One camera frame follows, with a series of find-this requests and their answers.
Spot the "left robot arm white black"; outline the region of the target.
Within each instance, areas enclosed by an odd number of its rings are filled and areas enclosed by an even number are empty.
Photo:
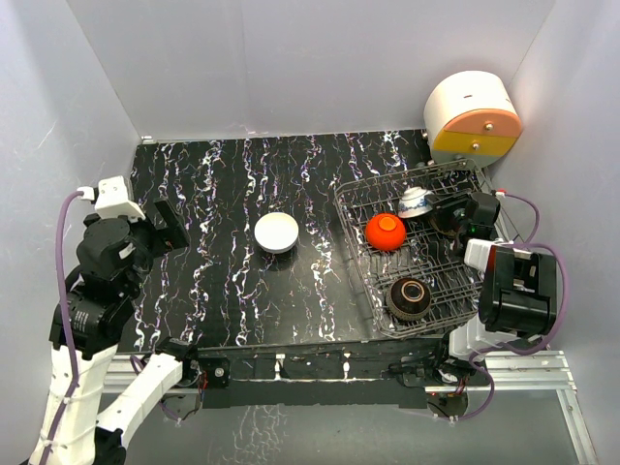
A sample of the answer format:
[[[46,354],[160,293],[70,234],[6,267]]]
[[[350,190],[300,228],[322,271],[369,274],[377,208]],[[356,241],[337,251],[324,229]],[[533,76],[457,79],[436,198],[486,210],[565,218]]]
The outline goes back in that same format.
[[[136,378],[107,408],[100,407],[105,379],[134,301],[154,262],[184,249],[189,236],[166,198],[155,201],[164,224],[156,227],[123,201],[106,217],[101,209],[84,220],[78,265],[65,273],[63,234],[56,232],[59,303],[50,328],[52,372],[46,410],[30,464],[121,464],[150,412],[176,385],[200,375],[195,345],[165,339]]]

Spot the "blue white patterned bowl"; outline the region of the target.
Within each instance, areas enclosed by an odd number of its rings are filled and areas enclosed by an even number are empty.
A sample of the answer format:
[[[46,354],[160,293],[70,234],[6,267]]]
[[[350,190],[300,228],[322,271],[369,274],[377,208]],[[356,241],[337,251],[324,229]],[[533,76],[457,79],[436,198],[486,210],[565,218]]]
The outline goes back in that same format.
[[[422,187],[407,189],[398,202],[398,217],[401,219],[416,218],[430,212],[432,207],[426,200],[428,194],[429,191]]]

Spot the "black glossy bowl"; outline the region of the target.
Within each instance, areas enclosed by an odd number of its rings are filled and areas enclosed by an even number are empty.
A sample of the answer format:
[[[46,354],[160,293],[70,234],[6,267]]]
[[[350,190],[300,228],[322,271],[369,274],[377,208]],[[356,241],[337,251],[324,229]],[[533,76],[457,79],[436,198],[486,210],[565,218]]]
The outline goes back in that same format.
[[[450,223],[446,223],[443,220],[438,219],[435,216],[431,216],[428,219],[429,225],[439,234],[447,237],[455,237],[456,231]]]

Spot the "red bowl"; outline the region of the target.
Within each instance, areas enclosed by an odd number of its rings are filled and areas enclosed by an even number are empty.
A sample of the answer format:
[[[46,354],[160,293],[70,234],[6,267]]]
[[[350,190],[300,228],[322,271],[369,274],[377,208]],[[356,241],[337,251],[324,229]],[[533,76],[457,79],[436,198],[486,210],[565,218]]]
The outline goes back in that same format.
[[[384,252],[400,248],[406,240],[406,234],[404,223],[391,213],[373,216],[365,227],[366,241],[375,249]]]

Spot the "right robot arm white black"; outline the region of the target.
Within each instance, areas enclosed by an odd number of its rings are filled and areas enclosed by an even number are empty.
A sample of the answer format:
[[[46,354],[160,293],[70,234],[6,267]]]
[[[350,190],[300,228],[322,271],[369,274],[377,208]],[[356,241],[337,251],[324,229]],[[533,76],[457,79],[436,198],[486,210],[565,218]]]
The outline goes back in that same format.
[[[443,338],[431,362],[433,376],[459,390],[486,355],[496,350],[532,355],[545,347],[561,322],[558,258],[546,247],[516,244],[495,233],[506,196],[503,190],[438,195],[412,188],[399,204],[403,219],[427,216],[433,228],[450,238],[449,254],[482,278],[475,315]]]

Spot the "wire dish rack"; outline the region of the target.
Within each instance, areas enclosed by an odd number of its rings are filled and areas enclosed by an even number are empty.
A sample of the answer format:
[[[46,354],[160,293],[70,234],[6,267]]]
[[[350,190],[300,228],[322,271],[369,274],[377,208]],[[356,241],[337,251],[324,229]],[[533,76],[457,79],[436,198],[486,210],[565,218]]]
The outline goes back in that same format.
[[[473,161],[457,160],[346,182],[335,189],[336,212],[372,312],[373,328],[393,339],[441,337],[474,316],[481,274],[455,257],[450,252],[451,239],[425,218],[405,221],[406,239],[396,251],[380,251],[365,237],[371,218],[395,213],[410,187],[454,195],[488,193],[491,185]],[[390,286],[405,277],[425,284],[431,298],[429,312],[408,323],[392,317],[387,306]]]

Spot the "brown beige bowl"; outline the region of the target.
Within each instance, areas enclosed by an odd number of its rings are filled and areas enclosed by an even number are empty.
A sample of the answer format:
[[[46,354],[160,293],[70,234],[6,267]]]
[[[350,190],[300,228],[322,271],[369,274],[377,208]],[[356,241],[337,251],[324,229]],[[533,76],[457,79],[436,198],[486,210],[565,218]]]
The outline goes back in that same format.
[[[388,312],[398,321],[418,321],[430,311],[431,291],[418,279],[400,278],[389,287],[386,303]]]

